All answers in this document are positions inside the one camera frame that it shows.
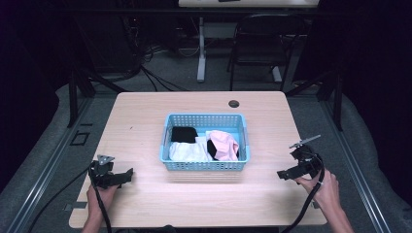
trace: white cloth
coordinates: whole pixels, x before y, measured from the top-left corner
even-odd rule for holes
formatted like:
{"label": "white cloth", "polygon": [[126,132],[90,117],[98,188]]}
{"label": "white cloth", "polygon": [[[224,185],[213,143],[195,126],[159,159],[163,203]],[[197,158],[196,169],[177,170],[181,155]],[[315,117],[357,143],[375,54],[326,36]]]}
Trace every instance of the white cloth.
{"label": "white cloth", "polygon": [[172,143],[169,157],[173,161],[207,162],[212,156],[207,151],[206,137],[196,137],[196,143]]}

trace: table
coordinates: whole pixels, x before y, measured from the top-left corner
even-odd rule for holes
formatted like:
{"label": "table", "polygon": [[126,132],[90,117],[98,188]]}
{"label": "table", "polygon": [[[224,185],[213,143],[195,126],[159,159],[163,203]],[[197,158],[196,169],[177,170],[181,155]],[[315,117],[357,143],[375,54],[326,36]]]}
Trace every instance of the table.
{"label": "table", "polygon": [[[238,108],[228,105],[239,102]],[[241,113],[251,159],[241,172],[169,172],[159,160],[164,121],[170,113]],[[299,140],[285,94],[278,91],[121,93],[95,152],[115,157],[113,172],[134,168],[118,190],[109,217],[113,227],[225,227],[289,225],[307,197],[303,187],[277,171],[296,166],[289,146]],[[86,177],[78,202],[86,202]],[[87,208],[69,223],[82,228]],[[324,224],[310,207],[301,224]]]}
{"label": "table", "polygon": [[[179,7],[183,8],[304,8],[314,9],[318,7],[319,0],[240,0],[233,2],[219,2],[219,0],[179,0]],[[235,23],[226,23],[216,26],[211,24],[211,27],[218,28],[212,29],[222,33],[222,29],[226,32],[222,35],[217,35],[214,38],[231,38],[233,36]],[[206,54],[204,48],[205,28],[207,25],[203,21],[203,17],[199,19],[199,65],[197,67],[197,81],[203,83],[205,81],[205,69],[206,69]],[[276,73],[273,74],[276,81],[279,81],[279,71],[276,69]]]}

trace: human hand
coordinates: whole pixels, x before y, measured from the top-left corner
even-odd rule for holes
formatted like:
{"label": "human hand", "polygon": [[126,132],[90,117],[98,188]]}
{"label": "human hand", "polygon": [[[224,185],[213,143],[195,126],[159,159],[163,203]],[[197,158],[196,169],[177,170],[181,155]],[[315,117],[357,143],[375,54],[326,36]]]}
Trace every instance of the human hand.
{"label": "human hand", "polygon": [[[312,180],[307,180],[302,177],[296,178],[295,181],[300,183],[308,193],[310,193],[313,187],[318,183],[319,173]],[[324,208],[341,208],[339,199],[339,181],[336,176],[330,173],[329,170],[325,169],[324,180],[319,190],[314,196],[314,200],[319,204],[321,209]]]}
{"label": "human hand", "polygon": [[[316,183],[318,183],[320,174],[321,173],[312,180],[307,180],[302,177],[294,180],[302,184],[306,191],[310,193]],[[324,180],[313,199],[321,207],[322,213],[324,213],[334,233],[354,232],[351,222],[348,220],[346,213],[340,205],[339,181],[329,170],[325,169]]]}
{"label": "human hand", "polygon": [[[108,211],[110,206],[112,205],[112,201],[117,189],[117,186],[109,186],[106,189],[97,187],[100,199],[102,200],[106,211]],[[86,195],[88,202],[88,217],[82,232],[98,232],[103,220],[103,214],[99,207],[96,192],[92,185],[88,188]]]}

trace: blue plastic basket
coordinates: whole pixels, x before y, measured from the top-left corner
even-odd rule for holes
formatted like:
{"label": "blue plastic basket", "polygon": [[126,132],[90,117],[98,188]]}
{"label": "blue plastic basket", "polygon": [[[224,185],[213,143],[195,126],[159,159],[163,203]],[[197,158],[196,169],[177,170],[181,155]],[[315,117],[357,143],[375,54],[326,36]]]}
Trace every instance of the blue plastic basket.
{"label": "blue plastic basket", "polygon": [[[169,157],[174,126],[194,127],[198,136],[206,131],[221,130],[230,133],[239,144],[238,161],[179,162]],[[170,114],[167,116],[160,145],[160,161],[169,171],[241,171],[249,161],[248,131],[241,114]]]}

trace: black cable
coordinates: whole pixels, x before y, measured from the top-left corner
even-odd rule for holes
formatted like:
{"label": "black cable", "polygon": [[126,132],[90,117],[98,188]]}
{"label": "black cable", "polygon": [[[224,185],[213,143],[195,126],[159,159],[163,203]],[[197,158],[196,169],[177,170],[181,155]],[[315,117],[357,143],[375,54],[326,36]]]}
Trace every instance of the black cable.
{"label": "black cable", "polygon": [[137,68],[136,70],[130,70],[130,71],[120,75],[119,77],[112,77],[112,78],[105,77],[104,79],[111,82],[111,83],[117,83],[117,82],[129,80],[129,79],[135,77],[137,74],[139,74],[139,72],[140,72],[140,67]]}
{"label": "black cable", "polygon": [[46,205],[40,210],[40,212],[34,217],[33,222],[31,222],[30,228],[28,232],[30,233],[33,230],[34,225],[36,224],[36,221],[39,219],[40,215],[43,213],[43,211],[46,209],[46,207],[62,192],[64,189],[66,189],[70,184],[72,184],[77,178],[79,178],[83,173],[85,173],[89,168],[87,167],[82,171],[81,174],[77,175],[72,181],[70,181],[68,184],[66,184],[63,188],[61,188],[50,200]]}
{"label": "black cable", "polygon": [[107,215],[106,208],[104,207],[104,203],[102,201],[102,198],[100,197],[99,190],[97,189],[96,183],[94,183],[93,180],[93,175],[91,174],[91,168],[94,165],[95,162],[90,163],[88,166],[88,176],[90,177],[91,185],[94,189],[94,192],[96,193],[96,198],[97,198],[97,203],[99,204],[100,210],[102,212],[102,215],[104,217],[104,220],[106,222],[106,228],[108,233],[112,233],[112,225],[110,224],[109,216]]}
{"label": "black cable", "polygon": [[149,45],[149,51],[146,52],[145,56],[144,56],[144,61],[145,62],[150,62],[152,60],[152,58],[154,58],[155,53],[154,53],[154,49],[152,47],[152,45]]}
{"label": "black cable", "polygon": [[296,220],[291,225],[289,225],[285,230],[283,230],[282,233],[290,232],[292,229],[294,229],[300,223],[300,221],[303,219],[303,217],[306,213],[306,210],[308,209],[313,197],[315,196],[315,194],[319,190],[319,188],[321,188],[322,181],[324,180],[324,177],[325,177],[325,165],[324,165],[324,162],[322,161],[322,158],[318,154],[315,154],[314,157],[317,158],[319,160],[319,162],[321,162],[321,164],[322,164],[322,170],[321,170],[321,174],[319,175],[318,182],[316,183],[316,185],[313,187],[312,191],[309,193],[308,197],[306,198],[306,201],[303,204],[303,207],[302,207],[302,210],[300,211],[299,216],[297,216]]}
{"label": "black cable", "polygon": [[179,89],[179,90],[188,91],[187,89],[185,89],[185,88],[183,88],[183,87],[181,87],[181,86],[178,86],[178,85],[176,85],[176,84],[173,84],[173,83],[171,83],[171,82],[163,79],[162,77],[155,75],[152,71],[146,69],[143,65],[141,66],[141,69],[142,69],[142,71],[145,73],[146,76],[148,76],[148,77],[151,76],[151,77],[155,78],[155,79],[156,79],[164,88],[166,88],[167,90],[174,91],[173,89],[167,87],[163,82],[168,83],[168,84],[176,87],[176,88]]}
{"label": "black cable", "polygon": [[122,78],[119,78],[119,80],[120,80],[120,79],[122,79],[122,80],[129,80],[129,79],[133,78],[136,73],[139,73],[140,67],[139,67],[138,65],[137,65],[136,67],[134,67],[131,71],[129,71],[129,72],[124,72],[124,71],[121,70],[118,66],[115,66],[115,65],[113,65],[111,62],[109,62],[109,61],[107,60],[107,58],[100,52],[100,49],[99,49],[99,48],[94,44],[94,42],[87,36],[85,30],[81,27],[81,25],[80,25],[77,21],[76,21],[76,23],[77,23],[77,26],[78,26],[78,28],[79,28],[80,33],[81,33],[82,36],[86,39],[86,41],[88,42],[88,44],[89,44],[90,46],[92,46],[92,48],[95,50],[95,52],[99,55],[99,58],[102,59],[102,61],[103,61],[104,63],[106,63],[106,65],[108,65],[110,68],[115,69],[116,71],[118,71],[118,72],[121,74]]}
{"label": "black cable", "polygon": [[151,77],[149,76],[149,74],[146,72],[146,69],[142,69],[143,73],[146,75],[146,77],[148,77],[149,81],[152,83],[152,85],[154,86],[154,91],[157,91],[157,86],[155,86],[155,82],[151,79]]}

